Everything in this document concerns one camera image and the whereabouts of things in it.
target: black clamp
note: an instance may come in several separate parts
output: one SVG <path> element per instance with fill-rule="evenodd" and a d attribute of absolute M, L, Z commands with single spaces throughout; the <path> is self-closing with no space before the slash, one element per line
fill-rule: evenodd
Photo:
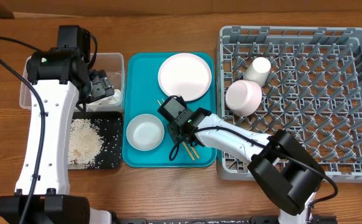
<path fill-rule="evenodd" d="M 273 165 L 278 159 L 274 151 L 288 155 L 323 174 L 325 171 L 290 133 L 278 130 L 268 140 L 268 145 L 259 155 L 252 157 L 247 168 L 276 206 L 291 215 L 300 214 L 311 194 L 319 190 L 323 178 L 293 162 L 289 162 L 279 172 Z"/>
<path fill-rule="evenodd" d="M 92 103 L 114 95 L 113 85 L 104 70 L 96 71 L 95 69 L 92 69 L 88 74 L 92 83 L 92 89 L 90 96 L 86 99 L 86 103 Z"/>
<path fill-rule="evenodd" d="M 41 180 L 41 176 L 38 174 L 32 174 L 31 177 L 34 179 L 36 178 L 37 180 Z"/>

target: gray dish rack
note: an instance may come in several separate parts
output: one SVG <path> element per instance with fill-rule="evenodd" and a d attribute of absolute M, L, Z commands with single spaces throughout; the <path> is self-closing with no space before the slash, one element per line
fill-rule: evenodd
<path fill-rule="evenodd" d="M 272 64 L 262 103 L 238 117 L 226 107 L 225 93 L 256 57 Z M 362 183 L 361 28 L 225 26 L 216 69 L 222 119 L 261 133 L 286 129 L 333 180 Z M 217 172 L 223 179 L 253 180 L 243 162 L 221 151 Z"/>

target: wooden chopstick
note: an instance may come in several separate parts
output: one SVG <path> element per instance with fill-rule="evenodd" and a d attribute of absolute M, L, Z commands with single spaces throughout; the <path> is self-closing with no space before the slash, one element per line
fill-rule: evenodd
<path fill-rule="evenodd" d="M 196 155 L 197 159 L 200 159 L 200 156 L 199 156 L 198 152 L 196 152 L 196 150 L 194 149 L 193 146 L 191 146 L 191 149 L 194 152 L 194 154 Z"/>
<path fill-rule="evenodd" d="M 191 156 L 192 160 L 194 161 L 194 156 L 192 155 L 192 152 L 189 150 L 188 146 L 186 145 L 185 142 L 182 142 L 183 146 L 185 146 L 185 149 L 187 150 L 187 152 L 189 153 L 189 155 Z"/>

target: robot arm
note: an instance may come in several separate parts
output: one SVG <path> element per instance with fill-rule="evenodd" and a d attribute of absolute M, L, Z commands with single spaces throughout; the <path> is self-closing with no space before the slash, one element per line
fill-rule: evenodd
<path fill-rule="evenodd" d="M 208 110 L 190 110 L 181 96 L 170 96 L 158 112 L 169 122 L 167 129 L 176 145 L 187 141 L 214 147 L 248 164 L 247 168 L 264 193 L 282 210 L 283 223 L 285 220 L 295 220 L 289 222 L 295 224 L 309 220 L 307 205 L 313 200 L 323 177 L 292 162 L 282 172 L 274 164 L 280 159 L 278 155 L 284 154 L 319 173 L 325 171 L 291 134 L 282 130 L 274 136 L 246 131 Z"/>
<path fill-rule="evenodd" d="M 248 136 L 259 144 L 267 145 L 269 143 L 269 134 L 260 134 L 247 131 L 240 127 L 229 124 L 219 118 L 216 114 L 211 114 L 205 117 L 198 125 L 198 129 L 208 128 L 213 126 L 229 128 L 240 134 Z M 207 147 L 213 147 L 226 152 L 246 164 L 250 164 L 253 155 L 258 155 L 262 151 L 262 147 L 256 146 L 246 140 L 224 130 L 207 130 L 195 134 L 199 142 Z"/>
<path fill-rule="evenodd" d="M 110 212 L 90 208 L 85 197 L 70 195 L 67 155 L 74 109 L 83 104 L 81 110 L 85 111 L 87 103 L 114 93 L 103 70 L 89 70 L 94 58 L 87 64 L 90 61 L 87 30 L 60 26 L 57 47 L 34 52 L 27 61 L 27 79 L 42 99 L 45 113 L 41 114 L 36 96 L 32 95 L 26 158 L 15 195 L 0 197 L 0 215 L 8 223 L 19 223 L 23 214 L 27 223 L 109 224 L 115 219 Z M 41 116 L 45 116 L 44 144 L 35 188 L 31 189 Z"/>

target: black cable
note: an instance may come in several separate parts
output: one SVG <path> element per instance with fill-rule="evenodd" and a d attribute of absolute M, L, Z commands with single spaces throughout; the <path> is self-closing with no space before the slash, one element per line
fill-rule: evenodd
<path fill-rule="evenodd" d="M 95 51 L 93 53 L 91 61 L 88 64 L 88 70 L 90 70 L 93 67 L 96 61 L 96 54 L 98 53 L 98 41 L 96 40 L 96 37 L 93 34 L 89 33 L 89 35 L 91 36 L 93 42 L 95 43 Z"/>
<path fill-rule="evenodd" d="M 175 156 L 173 157 L 173 160 L 175 159 L 176 155 L 178 154 L 179 145 L 180 145 L 183 141 L 185 141 L 188 137 L 192 136 L 193 134 L 196 134 L 196 133 L 201 132 L 201 131 L 207 131 L 207 130 L 224 130 L 224 131 L 228 131 L 228 132 L 230 132 L 230 133 L 232 133 L 232 134 L 235 134 L 236 136 L 239 136 L 240 138 L 248 141 L 249 143 L 251 143 L 251 144 L 253 144 L 253 145 L 256 145 L 256 146 L 259 146 L 259 147 L 262 147 L 262 148 L 265 148 L 265 147 L 266 147 L 265 145 L 260 144 L 260 143 L 254 141 L 254 140 L 252 140 L 252 139 L 244 136 L 243 134 L 238 133 L 237 131 L 234 131 L 234 130 L 232 130 L 232 129 L 225 128 L 225 127 L 220 127 L 220 126 L 207 127 L 207 128 L 197 129 L 197 130 L 193 131 L 191 134 L 188 134 L 188 135 L 184 136 L 183 138 L 181 138 L 179 141 L 177 141 L 177 143 L 174 145 L 174 147 L 172 148 L 172 150 L 171 150 L 171 152 L 170 152 L 170 154 L 169 154 L 170 160 L 171 160 L 171 155 L 172 155 L 173 151 L 174 151 L 175 148 L 176 148 L 177 150 L 176 150 Z M 271 152 L 273 152 L 274 154 L 278 155 L 278 156 L 281 157 L 281 158 L 288 159 L 288 160 L 291 161 L 291 162 L 294 162 L 294 163 L 296 163 L 296 164 L 298 164 L 298 165 L 300 165 L 300 166 L 302 166 L 302 167 L 304 167 L 304 168 L 306 168 L 306 169 L 309 169 L 310 171 L 316 173 L 316 174 L 319 175 L 320 177 L 322 177 L 322 178 L 324 178 L 325 180 L 327 180 L 327 181 L 331 184 L 331 186 L 334 188 L 335 191 L 334 191 L 331 195 L 328 195 L 328 196 L 322 197 L 322 198 L 318 198 L 318 199 L 310 202 L 310 203 L 308 204 L 309 213 L 310 213 L 311 208 L 313 208 L 313 205 L 314 205 L 314 204 L 316 204 L 316 203 L 318 203 L 318 202 L 323 202 L 323 201 L 332 199 L 332 198 L 334 198 L 334 197 L 337 196 L 337 194 L 338 194 L 338 187 L 337 187 L 336 183 L 335 183 L 330 177 L 328 177 L 326 174 L 323 174 L 323 173 L 317 171 L 315 168 L 313 168 L 313 167 L 311 167 L 311 166 L 308 166 L 308 165 L 306 165 L 306 164 L 304 164 L 304 163 L 302 163 L 302 162 L 300 162 L 300 161 L 298 161 L 298 160 L 296 160 L 296 159 L 294 159 L 294 158 L 291 158 L 290 156 L 285 155 L 285 154 L 283 154 L 283 153 L 281 153 L 281 152 L 278 152 L 278 151 L 273 150 L 273 149 L 271 150 Z"/>
<path fill-rule="evenodd" d="M 10 42 L 14 42 L 17 44 L 21 44 L 25 47 L 29 47 L 32 50 L 36 50 L 36 51 L 40 51 L 38 48 L 31 46 L 29 44 L 26 44 L 24 42 L 21 42 L 19 40 L 15 40 L 12 38 L 7 38 L 7 37 L 0 37 L 0 40 L 6 40 L 6 41 L 10 41 Z M 42 104 L 42 100 L 40 98 L 40 96 L 38 95 L 37 91 L 34 89 L 34 87 L 32 87 L 32 85 L 26 80 L 24 79 L 20 74 L 18 74 L 15 70 L 13 70 L 13 68 L 11 68 L 7 63 L 5 63 L 2 59 L 0 59 L 0 64 L 5 67 L 6 69 L 8 69 L 14 76 L 16 76 L 18 79 L 20 79 L 21 82 L 23 82 L 26 87 L 28 87 L 30 89 L 30 91 L 32 92 L 32 94 L 34 94 L 35 98 L 37 99 L 38 105 L 39 105 L 39 109 L 40 109 L 40 113 L 41 113 L 41 131 L 40 131 L 40 136 L 39 136 L 39 145 L 38 145 L 38 152 L 37 152 L 37 159 L 36 159 L 36 166 L 34 167 L 34 173 L 32 175 L 32 181 L 31 181 L 31 186 L 30 186 L 30 191 L 29 191 L 29 195 L 26 201 L 26 204 L 24 206 L 22 215 L 21 215 L 21 219 L 20 219 L 20 224 L 24 223 L 25 219 L 26 219 L 26 215 L 27 215 L 27 211 L 30 207 L 30 203 L 31 203 L 31 198 L 32 195 L 34 194 L 34 190 L 36 189 L 36 184 L 37 184 L 37 180 L 38 180 L 38 171 L 39 171 L 39 165 L 40 165 L 40 161 L 41 161 L 41 156 L 42 156 L 42 148 L 44 146 L 44 136 L 45 136 L 45 109 L 44 109 L 44 105 Z"/>

